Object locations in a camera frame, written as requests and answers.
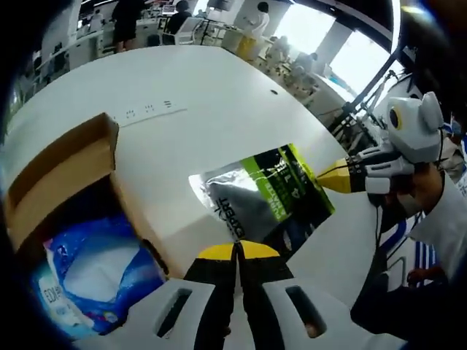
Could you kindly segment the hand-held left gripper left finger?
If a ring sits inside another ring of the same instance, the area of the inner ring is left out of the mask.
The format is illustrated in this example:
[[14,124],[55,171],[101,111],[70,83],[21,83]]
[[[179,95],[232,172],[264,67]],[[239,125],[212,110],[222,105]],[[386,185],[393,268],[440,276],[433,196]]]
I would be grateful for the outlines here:
[[222,349],[234,307],[236,247],[211,246],[183,279],[169,279],[130,307],[107,335],[75,341],[77,349]]

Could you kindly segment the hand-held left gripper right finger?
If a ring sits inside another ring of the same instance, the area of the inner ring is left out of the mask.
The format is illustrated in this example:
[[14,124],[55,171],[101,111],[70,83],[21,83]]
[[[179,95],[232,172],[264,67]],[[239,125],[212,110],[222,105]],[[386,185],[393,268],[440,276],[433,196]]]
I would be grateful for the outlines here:
[[279,253],[236,245],[243,303],[256,349],[402,349],[405,342],[354,323],[350,309],[308,279],[293,276]]

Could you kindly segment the person's right hand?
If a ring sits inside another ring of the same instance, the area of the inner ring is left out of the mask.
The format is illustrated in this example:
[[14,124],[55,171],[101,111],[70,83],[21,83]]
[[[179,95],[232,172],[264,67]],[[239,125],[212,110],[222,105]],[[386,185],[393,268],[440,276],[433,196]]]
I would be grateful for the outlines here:
[[429,214],[439,202],[444,189],[444,175],[432,163],[423,163],[415,172],[394,178],[396,197],[408,216],[423,211]]

